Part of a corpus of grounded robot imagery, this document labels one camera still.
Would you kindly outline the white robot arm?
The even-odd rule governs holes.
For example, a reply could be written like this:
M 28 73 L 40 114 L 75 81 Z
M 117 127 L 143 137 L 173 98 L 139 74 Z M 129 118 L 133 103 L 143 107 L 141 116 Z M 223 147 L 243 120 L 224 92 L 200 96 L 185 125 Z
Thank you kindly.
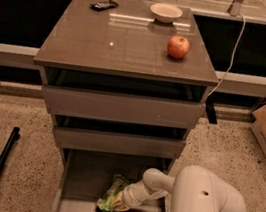
M 246 212 L 242 194 L 210 170 L 198 165 L 170 176 L 158 169 L 144 171 L 142 179 L 129 184 L 112 201 L 115 211 L 135 208 L 149 200 L 171 196 L 170 212 Z

